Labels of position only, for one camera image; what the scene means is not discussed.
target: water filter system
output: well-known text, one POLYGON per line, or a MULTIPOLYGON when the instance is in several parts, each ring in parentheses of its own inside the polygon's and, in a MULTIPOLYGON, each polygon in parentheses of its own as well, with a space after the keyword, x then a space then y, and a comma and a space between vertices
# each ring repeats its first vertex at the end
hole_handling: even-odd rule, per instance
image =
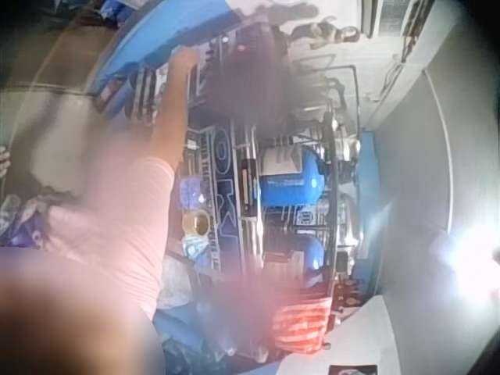
POLYGON ((315 204, 325 188, 321 163, 315 152, 301 145, 266 150, 261 158, 262 205, 315 204))

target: red striped cloth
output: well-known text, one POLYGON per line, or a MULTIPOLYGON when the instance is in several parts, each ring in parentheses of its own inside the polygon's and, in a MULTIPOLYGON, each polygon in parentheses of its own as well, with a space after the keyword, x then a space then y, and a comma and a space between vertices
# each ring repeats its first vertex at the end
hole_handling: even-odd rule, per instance
POLYGON ((320 298, 278 308, 273 318, 274 344, 288 352, 312 354, 321 349, 332 298, 320 298))

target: pink shirt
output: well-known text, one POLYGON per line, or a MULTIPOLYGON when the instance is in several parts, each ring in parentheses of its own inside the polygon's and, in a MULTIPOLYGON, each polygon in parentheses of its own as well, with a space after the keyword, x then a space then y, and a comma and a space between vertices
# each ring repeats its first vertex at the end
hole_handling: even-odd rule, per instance
POLYGON ((85 205, 50 208, 45 250, 101 270, 152 319, 160 292, 174 172, 152 157, 110 170, 85 205))

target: hand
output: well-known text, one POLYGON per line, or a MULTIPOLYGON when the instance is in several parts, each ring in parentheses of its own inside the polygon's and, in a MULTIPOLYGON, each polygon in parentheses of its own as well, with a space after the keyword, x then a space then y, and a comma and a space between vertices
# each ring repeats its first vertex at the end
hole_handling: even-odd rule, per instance
POLYGON ((0 178, 7 174, 7 169, 10 167, 10 153, 5 147, 0 147, 0 178))
POLYGON ((197 49, 181 46, 170 57, 169 70, 188 75, 199 61, 200 52, 197 49))

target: air conditioner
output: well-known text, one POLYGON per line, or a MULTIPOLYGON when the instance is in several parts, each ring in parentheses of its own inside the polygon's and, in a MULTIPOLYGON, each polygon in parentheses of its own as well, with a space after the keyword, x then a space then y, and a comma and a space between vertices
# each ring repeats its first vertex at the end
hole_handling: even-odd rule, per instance
POLYGON ((432 0, 363 0, 362 30, 369 38, 402 36, 420 8, 430 8, 431 3, 432 0))

